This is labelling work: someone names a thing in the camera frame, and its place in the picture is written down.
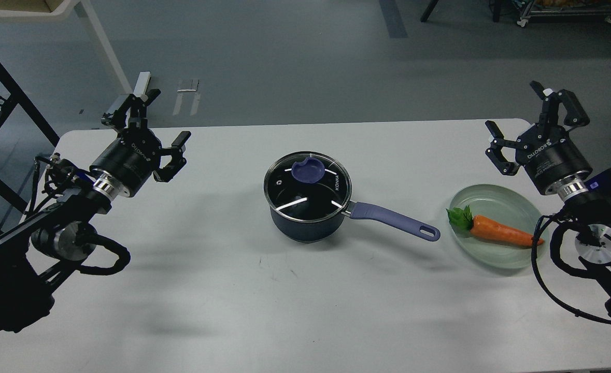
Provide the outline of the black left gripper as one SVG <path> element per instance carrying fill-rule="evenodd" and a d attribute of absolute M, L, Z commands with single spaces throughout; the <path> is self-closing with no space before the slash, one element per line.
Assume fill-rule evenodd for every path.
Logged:
<path fill-rule="evenodd" d="M 158 88 L 147 94 L 120 95 L 101 117 L 101 124 L 118 133 L 98 158 L 90 165 L 93 175 L 107 173 L 123 186 L 123 195 L 133 197 L 153 173 L 156 182 L 170 182 L 186 165 L 185 144 L 191 132 L 182 131 L 170 147 L 162 147 L 160 140 L 148 128 L 147 108 L 161 94 Z M 169 161 L 161 167 L 161 159 Z"/>

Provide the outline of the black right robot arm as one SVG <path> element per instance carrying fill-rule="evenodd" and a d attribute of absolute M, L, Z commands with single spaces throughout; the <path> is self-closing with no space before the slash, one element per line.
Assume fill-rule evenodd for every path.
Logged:
<path fill-rule="evenodd" d="M 494 121 L 486 121 L 491 141 L 485 154 L 503 175 L 514 176 L 523 168 L 540 194 L 556 194 L 563 202 L 556 214 L 540 217 L 534 229 L 531 267 L 542 290 L 576 317 L 611 324 L 611 168 L 590 176 L 592 167 L 569 136 L 590 122 L 577 96 L 536 81 L 530 87 L 542 100 L 538 120 L 514 141 L 505 139 Z M 552 262 L 564 273 L 592 279 L 603 288 L 608 319 L 571 307 L 545 285 L 536 243 L 553 222 L 557 227 L 549 241 Z"/>

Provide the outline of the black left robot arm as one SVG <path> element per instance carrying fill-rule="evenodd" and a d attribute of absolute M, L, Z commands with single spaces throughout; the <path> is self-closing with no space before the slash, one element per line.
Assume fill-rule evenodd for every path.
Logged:
<path fill-rule="evenodd" d="M 0 234 L 0 331 L 18 333 L 46 317 L 54 291 L 76 271 L 109 276 L 130 263 L 129 250 L 90 220 L 108 213 L 116 197 L 135 196 L 149 177 L 169 182 L 186 165 L 190 132 L 164 147 L 149 129 L 147 108 L 160 94 L 118 97 L 101 119 L 116 138 L 88 170 L 57 155 L 46 160 L 47 198 Z"/>

